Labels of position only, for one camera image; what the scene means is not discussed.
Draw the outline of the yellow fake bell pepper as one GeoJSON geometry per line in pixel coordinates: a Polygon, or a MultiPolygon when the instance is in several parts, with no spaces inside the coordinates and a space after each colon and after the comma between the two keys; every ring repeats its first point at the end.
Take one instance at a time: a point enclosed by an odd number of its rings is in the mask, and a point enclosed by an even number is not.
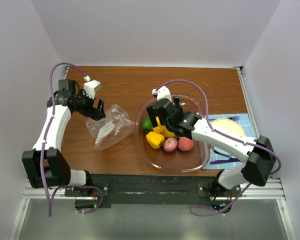
{"type": "Polygon", "coordinates": [[[153,149],[159,149],[163,145],[163,143],[165,142],[165,137],[160,133],[150,131],[146,135],[146,141],[149,143],[149,145],[153,149]]]}

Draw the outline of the red fake tomato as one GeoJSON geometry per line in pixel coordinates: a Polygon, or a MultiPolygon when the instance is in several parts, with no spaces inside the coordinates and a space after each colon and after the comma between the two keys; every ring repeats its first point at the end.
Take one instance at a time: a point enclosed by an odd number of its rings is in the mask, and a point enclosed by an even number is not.
{"type": "Polygon", "coordinates": [[[177,147],[183,152],[190,151],[194,147],[194,141],[184,136],[180,137],[177,147]]]}

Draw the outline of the purple fake onion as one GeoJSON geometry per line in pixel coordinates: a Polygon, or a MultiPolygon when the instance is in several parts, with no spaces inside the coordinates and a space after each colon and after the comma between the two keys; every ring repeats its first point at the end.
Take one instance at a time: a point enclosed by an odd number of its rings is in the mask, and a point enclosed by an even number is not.
{"type": "Polygon", "coordinates": [[[163,143],[163,150],[167,153],[173,153],[178,149],[178,141],[174,137],[167,138],[163,143]]]}

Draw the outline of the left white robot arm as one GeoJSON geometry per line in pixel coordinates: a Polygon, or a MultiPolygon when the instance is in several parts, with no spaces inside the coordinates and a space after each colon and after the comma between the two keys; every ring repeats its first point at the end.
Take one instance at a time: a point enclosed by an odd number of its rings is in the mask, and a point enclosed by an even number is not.
{"type": "Polygon", "coordinates": [[[75,80],[61,79],[58,90],[47,101],[47,114],[43,129],[32,150],[24,151],[22,163],[30,185],[44,187],[76,186],[82,196],[94,190],[90,173],[71,169],[61,153],[64,133],[74,112],[98,121],[105,118],[104,99],[94,107],[96,92],[102,84],[90,80],[80,88],[75,80]]]}

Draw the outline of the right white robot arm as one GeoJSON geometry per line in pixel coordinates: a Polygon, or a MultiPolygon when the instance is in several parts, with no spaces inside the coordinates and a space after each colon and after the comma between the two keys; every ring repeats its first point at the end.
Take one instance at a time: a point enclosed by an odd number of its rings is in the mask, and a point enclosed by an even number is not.
{"type": "Polygon", "coordinates": [[[213,125],[196,113],[184,111],[178,96],[160,99],[146,111],[154,127],[164,125],[178,137],[210,144],[240,160],[239,165],[218,174],[212,185],[217,196],[223,197],[244,183],[264,187],[278,162],[269,138],[261,135],[255,139],[213,125]]]}

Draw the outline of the green fake vegetable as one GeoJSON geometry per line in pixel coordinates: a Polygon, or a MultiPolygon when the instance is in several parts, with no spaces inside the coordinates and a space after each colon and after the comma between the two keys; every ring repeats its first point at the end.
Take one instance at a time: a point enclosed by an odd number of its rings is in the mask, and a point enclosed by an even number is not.
{"type": "Polygon", "coordinates": [[[142,122],[141,129],[143,132],[146,132],[146,133],[153,131],[152,122],[151,122],[149,116],[147,116],[144,119],[144,121],[142,122]]]}

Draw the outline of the clear zip top bag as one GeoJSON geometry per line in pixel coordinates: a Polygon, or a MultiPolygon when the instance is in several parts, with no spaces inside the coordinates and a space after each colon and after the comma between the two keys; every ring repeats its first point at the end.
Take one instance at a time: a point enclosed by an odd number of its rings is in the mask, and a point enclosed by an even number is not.
{"type": "Polygon", "coordinates": [[[101,120],[88,119],[86,127],[94,138],[94,150],[103,151],[122,141],[134,131],[136,123],[119,105],[113,104],[101,120]]]}

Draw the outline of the yellow fake lemon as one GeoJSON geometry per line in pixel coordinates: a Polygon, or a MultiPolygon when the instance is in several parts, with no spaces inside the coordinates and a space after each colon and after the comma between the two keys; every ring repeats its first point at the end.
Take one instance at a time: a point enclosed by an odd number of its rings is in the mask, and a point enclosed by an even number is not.
{"type": "Polygon", "coordinates": [[[157,126],[153,127],[153,131],[157,134],[163,135],[166,139],[168,138],[175,138],[176,135],[173,132],[167,130],[165,125],[161,125],[160,119],[157,116],[156,118],[157,126]]]}

